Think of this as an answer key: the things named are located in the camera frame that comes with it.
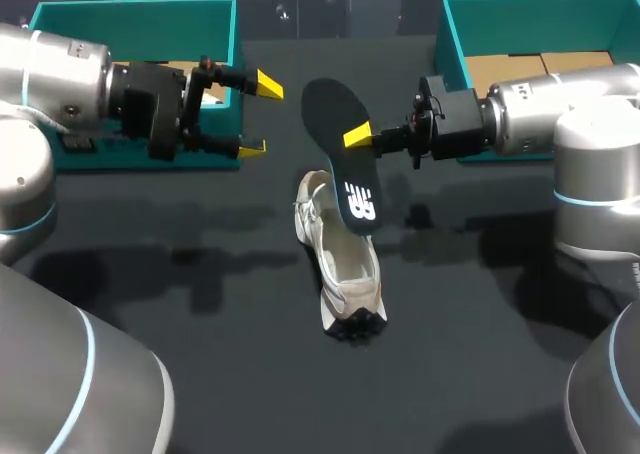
white sneaker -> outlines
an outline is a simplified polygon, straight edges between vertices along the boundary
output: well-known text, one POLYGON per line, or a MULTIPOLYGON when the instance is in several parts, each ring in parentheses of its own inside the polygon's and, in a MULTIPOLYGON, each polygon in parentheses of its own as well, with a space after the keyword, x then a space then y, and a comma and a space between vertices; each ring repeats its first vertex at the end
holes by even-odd
POLYGON ((325 171, 304 176, 295 202, 298 240, 315 251, 322 274, 322 324, 336 337, 378 333, 387 322, 380 265, 371 237, 348 231, 340 219, 333 179, 325 171))

black tabletop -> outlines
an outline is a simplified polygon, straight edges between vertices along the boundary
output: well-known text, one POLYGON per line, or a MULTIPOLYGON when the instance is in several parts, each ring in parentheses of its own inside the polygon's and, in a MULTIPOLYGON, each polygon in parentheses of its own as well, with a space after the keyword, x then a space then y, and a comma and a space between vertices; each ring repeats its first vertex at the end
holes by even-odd
POLYGON ((389 325, 364 345, 322 332, 292 202, 328 164, 300 118, 331 76, 374 127, 411 107, 429 37, 247 42, 283 103, 248 99, 269 154, 237 173, 61 176, 59 227, 18 269, 164 361, 173 454, 570 453, 561 399, 575 359, 637 296, 629 264, 581 266, 551 245, 552 168, 379 163, 374 241, 389 325))

teal box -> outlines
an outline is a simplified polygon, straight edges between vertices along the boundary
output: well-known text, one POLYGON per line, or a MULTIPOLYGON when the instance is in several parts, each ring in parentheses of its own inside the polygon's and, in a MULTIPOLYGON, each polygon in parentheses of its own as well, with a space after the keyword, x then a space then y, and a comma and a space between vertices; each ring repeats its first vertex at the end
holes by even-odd
MULTIPOLYGON (((243 67, 236 27, 236 0, 122 0, 41 2, 29 28, 106 44, 114 61, 216 62, 243 67)), ((203 105, 202 131, 242 133, 242 96, 226 89, 223 104, 203 105)), ((105 129, 117 129, 113 122, 105 129)), ((95 152, 69 153, 47 134, 58 170, 234 169, 239 161, 205 153, 179 152, 174 162, 151 160, 146 142, 95 139, 95 152)))
MULTIPOLYGON (((435 67, 449 90, 473 87, 465 57, 584 51, 639 63, 640 0, 443 0, 435 67)), ((551 158, 486 152, 460 161, 551 158)))

white robotic arm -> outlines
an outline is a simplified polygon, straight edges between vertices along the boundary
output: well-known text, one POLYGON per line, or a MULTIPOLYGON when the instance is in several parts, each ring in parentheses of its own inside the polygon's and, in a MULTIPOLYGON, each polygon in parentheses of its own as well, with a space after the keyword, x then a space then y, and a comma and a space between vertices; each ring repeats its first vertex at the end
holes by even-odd
MULTIPOLYGON (((555 243, 581 260, 640 259, 640 68, 625 64, 499 83, 486 99, 422 78, 409 122, 360 136, 380 157, 407 149, 448 159, 493 150, 554 153, 555 243)), ((564 399, 580 454, 632 454, 640 446, 640 302, 575 364, 564 399)))
POLYGON ((95 130, 111 118, 148 140, 151 158, 203 150, 265 151, 238 134, 200 132, 212 82, 280 97, 260 71, 208 58, 189 76, 153 63, 111 62, 107 46, 0 24, 0 452, 164 454, 173 385, 144 346, 13 271, 53 232, 55 173, 46 129, 95 130))
POLYGON ((200 132, 202 97, 213 82, 282 98, 282 88, 256 69, 207 57, 191 73, 122 66, 105 45, 0 23, 0 263, 14 263, 55 226, 54 168, 42 129, 64 135, 115 119, 123 136, 147 139, 149 157, 165 161, 179 149, 234 159, 266 152, 262 140, 200 132))
POLYGON ((441 77, 419 89, 407 125, 371 135, 378 157, 407 149, 418 168, 426 153, 553 151, 558 248, 582 260, 640 259, 638 66, 498 83, 480 100, 473 89, 448 92, 441 77))

white logo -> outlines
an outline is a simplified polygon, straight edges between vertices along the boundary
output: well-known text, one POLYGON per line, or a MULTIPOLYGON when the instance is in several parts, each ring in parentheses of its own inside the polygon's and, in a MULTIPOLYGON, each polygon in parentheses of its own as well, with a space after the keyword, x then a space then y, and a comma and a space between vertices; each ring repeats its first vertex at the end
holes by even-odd
POLYGON ((376 218, 376 209, 371 199, 371 191, 360 187, 344 183, 347 193, 349 194, 349 209, 356 219, 366 219, 373 221, 376 218))

